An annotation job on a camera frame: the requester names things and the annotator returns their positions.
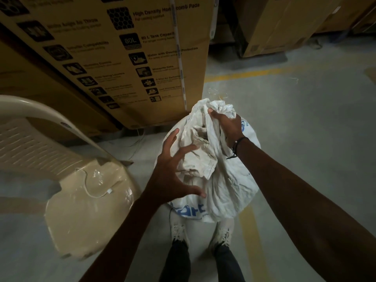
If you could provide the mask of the person's left forearm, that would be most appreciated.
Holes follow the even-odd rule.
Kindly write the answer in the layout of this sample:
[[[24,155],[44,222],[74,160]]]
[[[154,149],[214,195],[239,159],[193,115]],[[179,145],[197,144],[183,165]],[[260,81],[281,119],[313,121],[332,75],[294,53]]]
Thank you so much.
[[[162,204],[172,200],[173,194],[173,188],[146,188],[79,282],[125,282],[149,222]]]

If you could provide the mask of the person's left hand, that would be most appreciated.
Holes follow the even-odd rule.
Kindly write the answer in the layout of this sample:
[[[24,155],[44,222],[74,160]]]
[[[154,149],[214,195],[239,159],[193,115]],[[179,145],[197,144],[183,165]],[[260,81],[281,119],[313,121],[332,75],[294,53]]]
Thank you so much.
[[[186,185],[177,176],[177,167],[186,154],[195,151],[198,147],[194,144],[181,147],[174,156],[164,157],[162,152],[157,157],[157,163],[140,199],[148,205],[149,209],[157,209],[162,204],[180,198],[183,186]]]

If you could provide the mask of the brown cardboard box with tape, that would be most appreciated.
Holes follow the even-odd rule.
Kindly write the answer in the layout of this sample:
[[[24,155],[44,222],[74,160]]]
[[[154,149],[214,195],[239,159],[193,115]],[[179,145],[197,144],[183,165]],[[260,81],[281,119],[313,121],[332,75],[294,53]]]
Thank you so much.
[[[348,29],[375,2],[376,0],[342,0],[316,29],[315,34]]]

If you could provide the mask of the person's left trouser leg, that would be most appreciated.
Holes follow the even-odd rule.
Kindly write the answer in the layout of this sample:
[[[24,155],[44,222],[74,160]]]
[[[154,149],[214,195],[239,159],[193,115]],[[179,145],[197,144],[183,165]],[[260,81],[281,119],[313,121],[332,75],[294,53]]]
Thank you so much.
[[[185,241],[172,241],[159,282],[188,282],[191,274],[191,262],[188,245]]]

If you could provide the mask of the tilted brown cardboard box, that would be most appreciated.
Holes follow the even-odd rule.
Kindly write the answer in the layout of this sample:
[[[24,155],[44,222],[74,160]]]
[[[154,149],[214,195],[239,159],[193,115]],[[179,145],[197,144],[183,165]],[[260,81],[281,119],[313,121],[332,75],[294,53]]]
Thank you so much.
[[[342,0],[232,0],[243,58],[301,47]]]

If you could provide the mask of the person's right white shoe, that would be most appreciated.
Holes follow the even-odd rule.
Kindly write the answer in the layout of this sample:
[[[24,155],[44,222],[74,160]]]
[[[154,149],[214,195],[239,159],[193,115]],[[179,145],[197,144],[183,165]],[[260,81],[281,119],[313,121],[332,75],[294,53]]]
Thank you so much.
[[[229,247],[234,230],[234,218],[226,218],[216,224],[209,250],[214,255],[217,248],[221,246]]]

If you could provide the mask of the black wrist band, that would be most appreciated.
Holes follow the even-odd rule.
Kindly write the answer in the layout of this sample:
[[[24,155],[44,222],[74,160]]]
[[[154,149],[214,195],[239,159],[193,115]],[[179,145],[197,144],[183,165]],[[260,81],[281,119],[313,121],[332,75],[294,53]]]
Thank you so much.
[[[237,148],[238,148],[238,145],[245,139],[248,139],[248,137],[241,137],[239,138],[238,140],[236,140],[233,144],[233,146],[231,147],[231,152],[232,152],[232,155],[231,156],[228,156],[226,159],[229,160],[229,159],[233,159],[233,158],[237,158]]]

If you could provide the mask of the beige plastic chair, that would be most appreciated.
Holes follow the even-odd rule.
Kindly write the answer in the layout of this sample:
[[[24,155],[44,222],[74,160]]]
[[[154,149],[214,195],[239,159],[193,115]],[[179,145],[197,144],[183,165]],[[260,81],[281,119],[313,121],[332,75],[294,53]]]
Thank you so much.
[[[33,127],[27,118],[56,123],[103,156],[79,155]],[[57,181],[61,191],[46,203],[3,197],[0,213],[40,213],[61,256],[85,259],[102,250],[120,227],[140,188],[119,161],[53,108],[0,95],[0,171]]]

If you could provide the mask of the person's left white shoe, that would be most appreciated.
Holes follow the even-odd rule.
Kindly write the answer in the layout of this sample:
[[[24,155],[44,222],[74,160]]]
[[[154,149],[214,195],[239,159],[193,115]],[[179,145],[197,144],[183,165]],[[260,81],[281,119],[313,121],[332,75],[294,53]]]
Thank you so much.
[[[189,248],[190,241],[186,232],[186,218],[172,209],[169,214],[169,223],[172,242],[183,242]]]

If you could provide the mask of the large printed cardboard box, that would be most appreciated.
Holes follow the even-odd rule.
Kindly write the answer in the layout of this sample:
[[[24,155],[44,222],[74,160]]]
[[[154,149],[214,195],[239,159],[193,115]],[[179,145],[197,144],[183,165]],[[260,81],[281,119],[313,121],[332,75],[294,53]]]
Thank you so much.
[[[126,128],[202,99],[219,0],[0,0],[0,23]]]

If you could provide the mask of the person's right trouser leg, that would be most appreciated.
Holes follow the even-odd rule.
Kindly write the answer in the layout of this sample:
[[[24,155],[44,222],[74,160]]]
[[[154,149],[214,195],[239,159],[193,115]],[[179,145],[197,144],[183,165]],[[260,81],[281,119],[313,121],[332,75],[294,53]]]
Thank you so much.
[[[212,253],[217,266],[219,282],[245,282],[242,270],[228,246],[216,244]]]

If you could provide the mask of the white woven sack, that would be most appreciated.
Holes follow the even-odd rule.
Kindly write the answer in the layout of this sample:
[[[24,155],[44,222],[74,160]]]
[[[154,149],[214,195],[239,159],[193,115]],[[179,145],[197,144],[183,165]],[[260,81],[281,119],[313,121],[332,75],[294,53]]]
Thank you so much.
[[[209,108],[228,118],[237,115],[233,106],[225,101],[202,99],[165,137],[179,129],[170,149],[171,156],[181,147],[191,144],[198,147],[179,162],[177,176],[186,185],[202,188],[206,198],[187,195],[168,205],[187,219],[215,223],[236,217],[251,202],[259,187],[244,164],[234,157],[219,122],[209,115]]]

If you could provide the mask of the person's right hand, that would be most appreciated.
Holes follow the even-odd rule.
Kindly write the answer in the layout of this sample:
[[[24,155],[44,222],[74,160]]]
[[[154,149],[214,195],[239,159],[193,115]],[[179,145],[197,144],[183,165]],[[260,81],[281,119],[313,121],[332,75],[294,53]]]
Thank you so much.
[[[236,140],[244,136],[241,127],[241,117],[238,114],[236,114],[235,118],[226,116],[226,124],[222,130],[226,137],[226,143],[231,148]]]

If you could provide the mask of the person's white shoe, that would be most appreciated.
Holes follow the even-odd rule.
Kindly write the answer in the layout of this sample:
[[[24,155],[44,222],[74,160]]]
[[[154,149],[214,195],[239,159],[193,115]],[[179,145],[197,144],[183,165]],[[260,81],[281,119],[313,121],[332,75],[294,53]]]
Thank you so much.
[[[226,218],[216,224],[209,250],[214,255],[217,248],[221,246],[229,247],[234,230],[234,218]]]
[[[172,242],[183,242],[189,248],[190,241],[186,232],[186,218],[172,209],[169,214],[169,223]]]

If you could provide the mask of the person's trouser leg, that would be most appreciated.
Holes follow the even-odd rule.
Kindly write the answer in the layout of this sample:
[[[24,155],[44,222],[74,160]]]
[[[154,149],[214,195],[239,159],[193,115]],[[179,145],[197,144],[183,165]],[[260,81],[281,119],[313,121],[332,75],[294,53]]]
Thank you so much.
[[[188,282],[191,274],[191,262],[188,245],[185,241],[172,241],[159,282]]]
[[[228,246],[216,244],[212,253],[217,266],[219,282],[245,282],[242,270]]]

